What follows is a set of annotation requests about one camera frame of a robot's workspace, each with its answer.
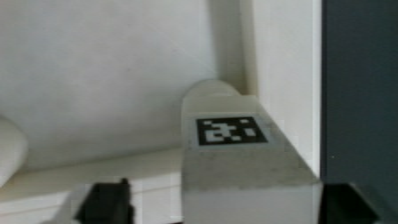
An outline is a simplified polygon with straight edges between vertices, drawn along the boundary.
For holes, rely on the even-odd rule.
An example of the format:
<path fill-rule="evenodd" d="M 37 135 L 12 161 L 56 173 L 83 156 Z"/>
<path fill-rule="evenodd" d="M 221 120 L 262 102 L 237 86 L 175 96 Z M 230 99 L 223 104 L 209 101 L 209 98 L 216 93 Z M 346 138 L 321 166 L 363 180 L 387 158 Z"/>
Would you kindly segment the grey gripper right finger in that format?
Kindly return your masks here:
<path fill-rule="evenodd" d="M 355 183 L 323 185 L 321 224 L 383 224 L 363 187 Z"/>

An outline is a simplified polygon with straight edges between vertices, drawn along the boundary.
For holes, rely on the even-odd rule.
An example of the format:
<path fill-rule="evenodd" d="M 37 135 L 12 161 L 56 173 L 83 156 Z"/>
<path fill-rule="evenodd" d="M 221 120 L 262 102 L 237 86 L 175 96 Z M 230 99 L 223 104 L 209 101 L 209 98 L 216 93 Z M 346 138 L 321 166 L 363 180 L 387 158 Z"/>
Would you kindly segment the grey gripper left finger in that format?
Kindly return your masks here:
<path fill-rule="evenodd" d="M 132 224 L 131 187 L 127 179 L 93 183 L 68 194 L 60 224 Z"/>

